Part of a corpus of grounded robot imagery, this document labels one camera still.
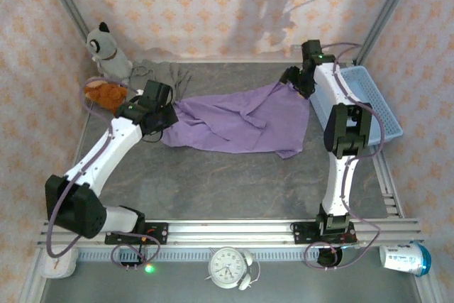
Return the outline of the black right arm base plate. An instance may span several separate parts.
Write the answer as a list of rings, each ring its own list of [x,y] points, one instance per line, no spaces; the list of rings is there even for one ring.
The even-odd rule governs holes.
[[[358,242],[353,222],[350,222],[347,228],[324,231],[321,224],[315,221],[299,221],[291,223],[290,229],[296,244],[315,242],[353,244]]]

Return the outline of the brown plush animal toy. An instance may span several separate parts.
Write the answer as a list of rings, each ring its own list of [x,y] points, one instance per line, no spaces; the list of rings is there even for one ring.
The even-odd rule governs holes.
[[[124,103],[128,95],[128,90],[119,84],[94,79],[89,80],[89,83],[83,88],[83,92],[86,98],[113,114]]]

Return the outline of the grey plush cat toy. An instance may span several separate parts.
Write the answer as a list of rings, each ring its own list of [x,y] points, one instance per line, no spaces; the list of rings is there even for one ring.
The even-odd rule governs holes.
[[[86,47],[100,73],[105,77],[128,83],[133,63],[118,46],[105,22],[101,22],[89,32]]]

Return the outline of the white round alarm clock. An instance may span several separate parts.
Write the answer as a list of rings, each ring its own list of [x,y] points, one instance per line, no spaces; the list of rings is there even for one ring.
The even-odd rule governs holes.
[[[260,279],[261,264],[249,250],[224,246],[211,248],[210,253],[209,275],[205,280],[212,281],[215,286],[244,291]]]

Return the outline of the aluminium table side rail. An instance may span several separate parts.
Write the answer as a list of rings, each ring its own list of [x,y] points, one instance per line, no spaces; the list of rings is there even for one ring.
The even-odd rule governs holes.
[[[384,152],[377,152],[381,140],[381,127],[384,128],[382,122],[378,122],[377,119],[372,120],[369,147],[372,153],[376,153],[376,156],[372,161],[377,172],[387,216],[392,219],[399,219],[402,217],[402,206],[396,194],[394,180],[392,179],[389,166],[385,160]]]

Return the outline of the white blue canister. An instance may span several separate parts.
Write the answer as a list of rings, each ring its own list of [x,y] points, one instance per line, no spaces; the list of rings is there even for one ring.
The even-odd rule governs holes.
[[[415,241],[393,246],[382,245],[379,254],[382,267],[389,270],[422,277],[431,269],[431,254],[425,246]]]

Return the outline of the purple shirt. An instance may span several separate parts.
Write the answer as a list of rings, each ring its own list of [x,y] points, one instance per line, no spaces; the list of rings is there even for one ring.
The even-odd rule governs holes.
[[[245,92],[190,97],[175,103],[178,121],[162,142],[221,153],[271,153],[288,159],[303,150],[310,102],[276,82]]]

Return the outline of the grey drawstring garment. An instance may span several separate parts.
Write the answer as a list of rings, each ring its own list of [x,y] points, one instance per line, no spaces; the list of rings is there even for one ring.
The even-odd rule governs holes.
[[[172,102],[175,102],[183,98],[191,79],[192,73],[179,63],[140,60],[133,63],[129,84],[134,89],[144,89],[147,80],[170,85],[173,89]]]

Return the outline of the white square clock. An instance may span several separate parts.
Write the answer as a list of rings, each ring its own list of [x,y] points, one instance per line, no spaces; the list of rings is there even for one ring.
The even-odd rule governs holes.
[[[52,258],[45,250],[45,255],[40,261],[40,274],[47,279],[61,279],[71,276],[76,268],[78,250],[69,249],[63,256]]]

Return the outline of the blue plastic laundry basket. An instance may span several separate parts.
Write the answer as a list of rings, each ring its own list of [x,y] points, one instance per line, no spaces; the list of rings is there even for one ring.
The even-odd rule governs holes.
[[[367,69],[363,66],[346,67],[342,68],[340,73],[354,95],[360,101],[371,104],[372,108],[381,118],[385,131],[385,143],[402,136],[403,129],[372,80]],[[320,86],[315,86],[315,92],[311,95],[310,102],[319,119],[321,127],[324,130],[331,113],[332,105]]]

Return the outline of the aluminium mounting rail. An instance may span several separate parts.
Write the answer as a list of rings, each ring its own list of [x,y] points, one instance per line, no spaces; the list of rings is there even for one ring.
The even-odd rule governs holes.
[[[295,246],[289,219],[239,220],[170,220],[165,241],[167,247]],[[376,245],[424,241],[426,235],[417,219],[353,220],[354,234],[360,246],[366,246],[377,230],[381,233]]]

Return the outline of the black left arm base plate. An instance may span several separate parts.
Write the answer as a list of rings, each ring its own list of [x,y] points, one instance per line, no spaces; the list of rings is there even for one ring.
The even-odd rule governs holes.
[[[151,236],[158,240],[160,244],[167,243],[168,223],[145,222],[139,227],[135,227],[126,235],[125,233],[108,233],[105,236],[104,242],[106,245],[128,244],[139,246],[143,241],[143,235]]]

